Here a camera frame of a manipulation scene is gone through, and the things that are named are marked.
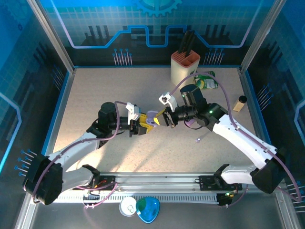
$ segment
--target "small bottle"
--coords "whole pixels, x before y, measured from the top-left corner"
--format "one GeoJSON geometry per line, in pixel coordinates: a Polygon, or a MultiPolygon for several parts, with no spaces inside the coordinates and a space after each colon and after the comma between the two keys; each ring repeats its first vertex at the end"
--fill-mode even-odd
{"type": "Polygon", "coordinates": [[[246,102],[247,102],[247,97],[244,95],[240,96],[236,101],[233,110],[240,112],[240,110],[243,108],[246,102]]]}

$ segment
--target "speckled countertop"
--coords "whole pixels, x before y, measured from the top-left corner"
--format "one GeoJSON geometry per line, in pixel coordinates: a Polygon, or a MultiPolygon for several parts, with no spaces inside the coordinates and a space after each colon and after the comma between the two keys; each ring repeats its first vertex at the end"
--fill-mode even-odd
{"type": "MultiPolygon", "coordinates": [[[[224,84],[231,106],[243,95],[237,69],[213,70],[224,84]]],[[[64,112],[54,151],[79,138],[98,117],[104,102],[131,102],[142,112],[160,111],[164,106],[158,98],[171,91],[170,68],[117,68],[78,69],[64,112]]],[[[205,89],[208,103],[218,103],[227,108],[221,88],[205,89]]],[[[174,94],[178,104],[183,104],[179,90],[174,94]]],[[[119,104],[120,115],[127,109],[119,104]]],[[[235,119],[254,133],[248,107],[233,112],[235,119]]],[[[251,161],[231,143],[206,128],[191,130],[183,124],[176,128],[155,127],[149,134],[129,138],[124,133],[109,141],[72,168],[90,164],[104,172],[214,172],[222,164],[249,165],[251,161]],[[203,136],[200,143],[195,140],[203,136]]]]}

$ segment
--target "blue lid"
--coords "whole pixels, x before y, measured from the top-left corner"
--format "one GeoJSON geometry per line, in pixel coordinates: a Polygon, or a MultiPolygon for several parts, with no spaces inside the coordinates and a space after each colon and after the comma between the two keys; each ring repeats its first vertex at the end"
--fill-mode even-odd
{"type": "Polygon", "coordinates": [[[138,200],[136,210],[144,223],[152,223],[159,214],[160,202],[154,197],[144,197],[138,200]]]}

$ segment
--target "glass panel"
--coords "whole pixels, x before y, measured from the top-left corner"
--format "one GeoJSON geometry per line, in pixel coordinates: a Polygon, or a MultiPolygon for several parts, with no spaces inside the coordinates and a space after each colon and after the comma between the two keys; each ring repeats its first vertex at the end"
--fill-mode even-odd
{"type": "MultiPolygon", "coordinates": [[[[305,192],[304,11],[303,0],[286,2],[248,69],[271,142],[291,152],[290,169],[302,187],[302,196],[305,192]]],[[[294,206],[304,223],[304,204],[294,206]]]]}
{"type": "Polygon", "coordinates": [[[0,1],[0,34],[0,228],[8,229],[25,196],[17,168],[31,163],[20,151],[41,153],[66,70],[25,0],[0,1]]]}
{"type": "Polygon", "coordinates": [[[170,64],[186,30],[200,64],[240,65],[272,3],[41,0],[73,63],[86,66],[170,64]]]}

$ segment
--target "white lid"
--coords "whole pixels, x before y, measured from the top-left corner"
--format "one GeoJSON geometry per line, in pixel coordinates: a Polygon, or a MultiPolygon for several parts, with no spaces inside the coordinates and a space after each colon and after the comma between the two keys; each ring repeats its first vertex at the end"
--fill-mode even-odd
{"type": "Polygon", "coordinates": [[[137,201],[132,197],[125,197],[119,205],[119,209],[122,215],[132,216],[136,212],[137,201]]]}

